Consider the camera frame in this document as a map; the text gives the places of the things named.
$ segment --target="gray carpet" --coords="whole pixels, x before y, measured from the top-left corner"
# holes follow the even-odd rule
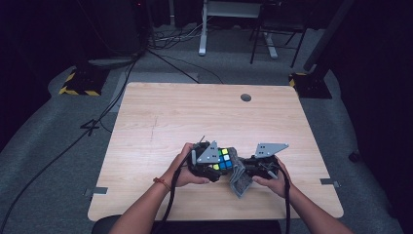
[[[198,74],[200,83],[218,84],[219,76],[225,84],[288,85],[288,74],[303,71],[302,65],[321,35],[322,30],[308,32],[293,69],[289,67],[293,56],[290,50],[279,49],[280,58],[271,59],[266,48],[259,48],[254,64],[249,64],[249,31],[236,28],[210,31],[205,57],[198,56],[199,38],[154,52],[204,68],[165,58],[188,73]],[[112,70],[101,97],[58,95],[70,71],[68,67],[51,82],[53,97],[27,120],[0,154],[1,220],[24,186],[84,132],[80,126],[98,118],[125,75],[125,68]],[[146,53],[133,68],[132,79],[139,80],[139,75],[148,73],[180,74]],[[170,81],[182,82],[184,78],[179,77]],[[344,208],[340,220],[356,233],[402,233],[397,220],[388,215],[386,196],[370,171],[362,162],[354,164],[348,160],[348,155],[357,149],[356,137],[334,75],[328,73],[325,81],[333,99],[301,99],[301,103],[328,171],[342,185],[337,188]],[[110,131],[116,117],[116,112],[109,112],[101,124]],[[91,233],[94,223],[88,220],[90,198],[84,192],[95,186],[111,136],[101,124],[24,192],[8,219],[5,233]],[[291,233],[308,230],[302,220],[294,219]]]

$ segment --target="wooden table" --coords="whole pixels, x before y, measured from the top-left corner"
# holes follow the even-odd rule
[[[241,100],[242,94],[251,101]],[[288,143],[277,155],[294,184],[335,217],[343,209],[295,91],[290,87],[130,83],[106,152],[89,218],[122,214],[160,176],[185,142],[203,136],[249,158],[257,143]],[[164,200],[157,219],[168,205]],[[291,217],[298,217],[292,210]],[[285,218],[284,199],[253,183],[242,199],[229,176],[177,188],[169,220]]]

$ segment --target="red bracelet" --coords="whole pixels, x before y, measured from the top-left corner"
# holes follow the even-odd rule
[[[162,183],[169,191],[170,191],[170,187],[169,187],[169,185],[165,182],[165,180],[164,179],[162,179],[162,178],[158,178],[158,177],[154,177],[154,182],[160,182],[160,183]]]

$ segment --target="rubik's cube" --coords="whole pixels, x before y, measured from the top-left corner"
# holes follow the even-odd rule
[[[228,148],[218,148],[219,163],[212,165],[215,170],[226,173],[233,169],[233,164],[230,159]]]

